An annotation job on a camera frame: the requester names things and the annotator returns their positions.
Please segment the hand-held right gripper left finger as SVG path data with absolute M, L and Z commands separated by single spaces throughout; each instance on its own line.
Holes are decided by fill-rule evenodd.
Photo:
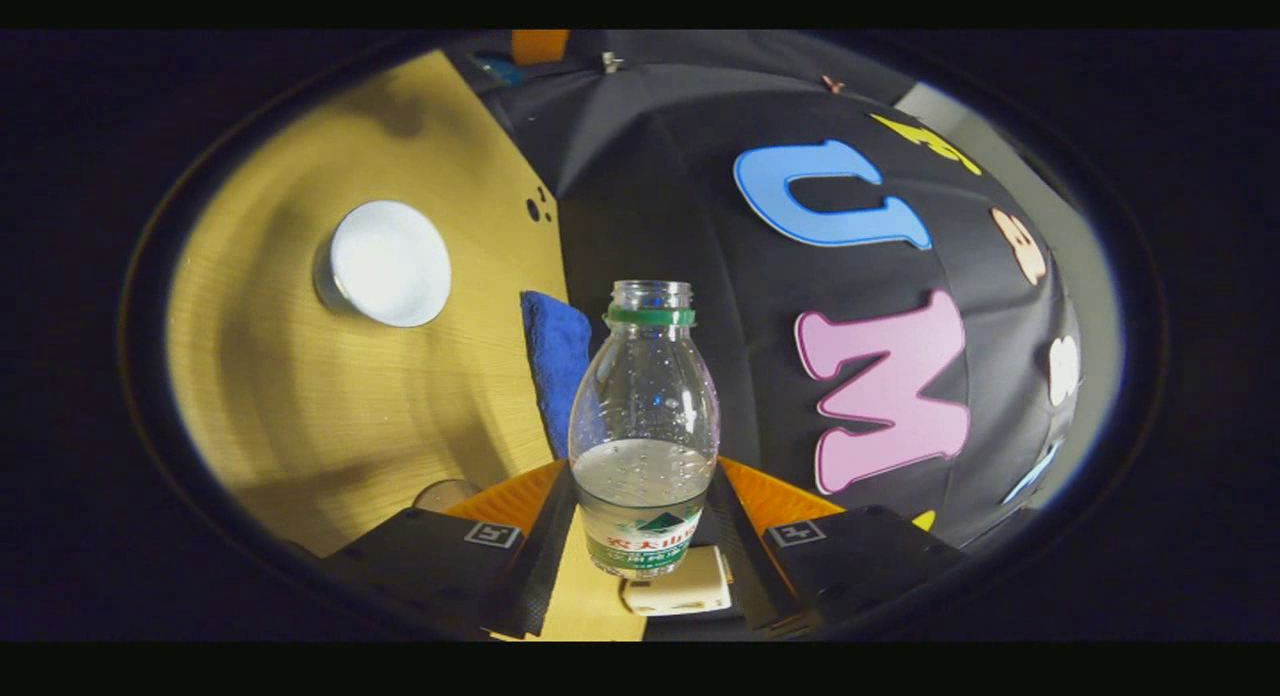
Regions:
M 408 505 L 317 564 L 440 637 L 540 635 L 575 508 L 567 463 L 557 461 L 445 512 Z

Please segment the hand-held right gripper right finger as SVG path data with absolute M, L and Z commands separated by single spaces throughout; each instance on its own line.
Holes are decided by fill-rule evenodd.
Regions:
M 845 509 L 724 455 L 707 512 L 733 599 L 765 637 L 858 633 L 966 560 L 887 505 Z

